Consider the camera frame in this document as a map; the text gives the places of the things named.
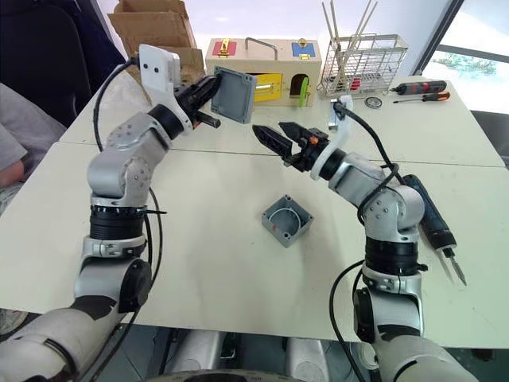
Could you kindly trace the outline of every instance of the metal rack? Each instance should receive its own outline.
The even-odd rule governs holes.
[[[407,50],[408,45],[397,34],[333,38],[320,86],[331,97],[386,91]]]

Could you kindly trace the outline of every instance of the robotic arm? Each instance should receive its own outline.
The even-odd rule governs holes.
[[[367,287],[355,292],[354,325],[359,338],[372,344],[382,379],[476,380],[442,347],[423,338],[420,271],[426,267],[418,263],[418,224],[424,215],[420,195],[405,185],[386,184],[383,169],[361,155],[331,150],[328,136],[318,129],[279,126],[291,140],[270,127],[254,125],[253,131],[286,166],[312,171],[312,177],[318,173],[334,193],[358,208],[366,233],[362,275]],[[297,154],[292,154],[292,141],[301,149]]]
[[[148,298],[153,280],[140,256],[153,172],[179,134],[220,121],[199,109],[219,76],[181,86],[178,55],[140,46],[142,82],[156,105],[117,127],[88,168],[90,234],[84,238],[75,301],[43,314],[0,344],[0,380],[78,380],[93,365],[117,324]]]

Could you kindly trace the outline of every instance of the black wire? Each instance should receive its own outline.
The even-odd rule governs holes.
[[[363,275],[363,268],[360,268],[357,272],[356,280],[353,282],[352,286],[352,301],[353,301],[353,295],[356,293],[357,285],[359,285],[360,276]]]
[[[160,211],[159,209],[159,202],[157,201],[156,194],[152,190],[152,188],[149,188],[149,193],[152,196],[153,203],[156,206],[156,211]],[[152,289],[153,284],[156,282],[157,275],[159,274],[159,267],[161,266],[161,259],[162,259],[162,244],[163,244],[163,233],[162,233],[162,220],[161,220],[161,214],[157,214],[157,226],[159,227],[159,250],[158,250],[158,256],[157,256],[157,264],[156,264],[156,270],[153,273],[152,276],[152,285],[150,286],[150,289]]]
[[[148,255],[148,262],[150,265],[150,269],[152,269],[152,229],[150,228],[150,219],[147,214],[143,217],[143,220],[145,221],[145,227],[146,227],[146,242],[149,247],[149,255]]]
[[[338,284],[340,283],[341,279],[352,269],[358,267],[359,265],[362,265],[364,260],[360,260],[357,263],[352,264],[350,267],[343,270],[339,276],[337,276],[336,280],[334,280],[334,283],[331,288],[331,293],[328,297],[328,316],[330,317],[332,327],[334,329],[334,333],[336,333],[337,340],[339,341],[341,347],[343,348],[344,354],[347,356],[348,360],[350,361],[350,364],[352,365],[352,369],[354,373],[356,374],[357,378],[360,382],[365,382],[365,379],[360,372],[359,366],[356,363],[356,360],[354,360],[352,353],[350,353],[350,349],[348,348],[346,342],[343,339],[343,336],[341,335],[340,328],[338,328],[336,323],[336,317],[334,315],[334,294],[336,293],[336,289]]]
[[[390,170],[390,174],[380,183],[376,189],[371,191],[367,197],[364,198],[364,200],[360,203],[359,207],[357,208],[357,219],[359,219],[359,222],[364,225],[364,218],[363,218],[363,211],[364,207],[366,207],[366,204],[373,199],[387,184],[389,184],[390,180],[398,173],[399,171],[399,165],[398,163],[395,163],[392,165],[392,169]]]
[[[362,118],[360,118],[356,113],[354,113],[353,111],[351,110],[348,110],[342,103],[339,103],[339,102],[336,102],[334,103],[334,110],[336,111],[336,113],[339,113],[340,116],[341,116],[341,113],[342,114],[345,114],[347,116],[349,116],[351,119],[353,119],[354,121],[356,121],[360,126],[362,126],[364,128],[365,131],[367,131],[367,133],[373,138],[373,140],[375,141],[375,145],[376,147],[379,149],[379,152],[380,152],[380,155],[382,155],[382,159],[383,161],[387,164],[387,167],[389,167],[390,169],[393,168],[394,166],[394,163],[392,163],[389,159],[389,156],[387,155],[387,152],[385,151],[385,149],[383,148],[383,144],[382,144],[382,141],[380,140],[379,136],[376,134],[376,132],[371,128],[371,126],[369,126],[367,124],[366,121],[364,121]],[[403,181],[403,178],[397,173],[395,174],[396,176],[396,179],[398,179],[398,181],[404,185],[405,184],[405,181]]]
[[[118,352],[120,349],[120,346],[122,345],[123,341],[126,339],[127,334],[130,331],[130,328],[133,326],[133,322],[138,316],[138,313],[140,312],[140,308],[137,308],[136,311],[133,314],[133,317],[130,318],[129,322],[126,325],[126,328],[122,332],[122,335],[120,336],[119,340],[115,344],[115,347],[110,351],[110,353],[107,355],[107,357],[104,359],[103,363],[95,370],[94,375],[90,379],[91,382],[95,382],[97,378],[99,378],[99,375],[103,370],[107,367],[108,363],[111,361],[111,358]]]
[[[101,104],[101,100],[103,99],[104,93],[106,92],[106,89],[108,88],[108,85],[111,83],[111,81],[120,74],[124,69],[129,68],[132,64],[137,62],[136,57],[131,57],[129,60],[127,60],[124,64],[121,66],[118,66],[115,68],[113,72],[106,78],[104,81],[103,86],[99,89],[99,93],[97,93],[97,99],[95,99],[95,106],[94,106],[94,115],[93,115],[93,123],[94,123],[94,136],[95,136],[95,142],[97,143],[97,147],[99,148],[99,151],[103,151],[103,144],[101,143],[101,137],[99,136],[99,105]]]

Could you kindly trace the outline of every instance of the wooden lock box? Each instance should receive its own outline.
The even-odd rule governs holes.
[[[256,75],[256,105],[312,106],[321,56],[316,40],[213,38],[205,64]]]

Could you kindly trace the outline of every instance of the gray plastic box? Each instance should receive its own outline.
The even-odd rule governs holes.
[[[283,196],[262,214],[263,227],[288,248],[313,222],[313,216],[289,195]]]
[[[221,85],[212,97],[211,110],[239,123],[249,123],[255,100],[256,77],[216,66]]]

